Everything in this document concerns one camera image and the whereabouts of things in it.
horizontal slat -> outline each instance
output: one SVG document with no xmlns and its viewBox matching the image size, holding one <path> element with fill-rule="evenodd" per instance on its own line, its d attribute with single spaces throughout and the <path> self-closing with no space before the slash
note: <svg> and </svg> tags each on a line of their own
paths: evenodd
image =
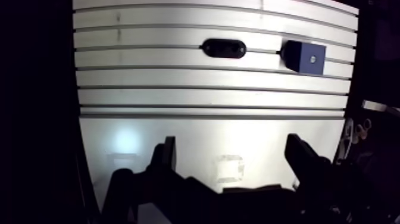
<svg viewBox="0 0 400 224">
<path fill-rule="evenodd" d="M 221 70 L 124 69 L 77 71 L 78 86 L 205 86 L 347 93 L 350 81 L 291 74 Z"/>
<path fill-rule="evenodd" d="M 211 58 L 200 49 L 127 49 L 106 51 L 82 51 L 75 53 L 76 67 L 103 66 L 208 66 L 237 69 L 282 70 L 287 69 L 280 56 L 247 52 L 240 59 Z M 325 62 L 324 74 L 351 77 L 353 66 Z"/>
<path fill-rule="evenodd" d="M 182 28 L 139 28 L 120 30 L 97 30 L 74 34 L 75 48 L 96 46 L 135 46 L 135 45 L 193 45 L 200 46 L 210 38 L 238 39 L 249 49 L 279 51 L 283 38 L 278 35 L 239 32 L 215 29 L 182 29 Z M 354 61 L 355 50 L 342 46 L 316 41 L 311 43 L 326 46 L 326 57 Z"/>
<path fill-rule="evenodd" d="M 80 119 L 83 144 L 96 199 L 103 205 L 113 171 L 126 167 L 139 173 L 151 161 L 154 147 L 166 136 L 176 137 L 176 172 L 194 177 L 214 191 L 281 184 L 291 188 L 295 174 L 285 160 L 289 133 L 297 133 L 320 156 L 333 160 L 344 120 L 195 120 Z M 217 163 L 221 155 L 236 155 L 244 164 L 241 180 Z"/>
<path fill-rule="evenodd" d="M 325 61 L 324 74 L 351 78 L 353 75 L 353 66 L 349 64 Z"/>
<path fill-rule="evenodd" d="M 354 8 L 354 7 L 345 5 L 340 2 L 336 2 L 336 1 L 332 1 L 332 0 L 307 0 L 307 1 L 315 2 L 315 3 L 321 4 L 321 5 L 326 5 L 326 6 L 329 6 L 332 8 L 337 8 L 339 10 L 343 10 L 343 11 L 358 15 L 358 8 Z"/>
<path fill-rule="evenodd" d="M 202 8 L 126 8 L 75 13 L 74 28 L 134 24 L 244 27 L 326 39 L 354 46 L 357 35 L 334 27 L 275 15 Z"/>
<path fill-rule="evenodd" d="M 175 116 L 317 116 L 343 117 L 344 111 L 335 110 L 276 110 L 276 109 L 220 109 L 220 108 L 129 108 L 82 107 L 81 114 L 129 114 Z"/>
<path fill-rule="evenodd" d="M 345 108 L 347 97 L 266 91 L 203 89 L 80 89 L 79 103 L 94 105 L 208 105 Z"/>
<path fill-rule="evenodd" d="M 263 1 L 210 1 L 210 0 L 118 0 L 118 1 L 74 1 L 74 8 L 104 7 L 118 5 L 140 5 L 140 4 L 195 4 L 195 5 L 217 5 L 247 8 L 252 10 L 264 10 L 274 13 L 282 13 L 331 23 L 349 29 L 357 29 L 357 18 L 329 8 L 320 7 L 306 2 L 293 0 L 263 0 Z"/>
</svg>

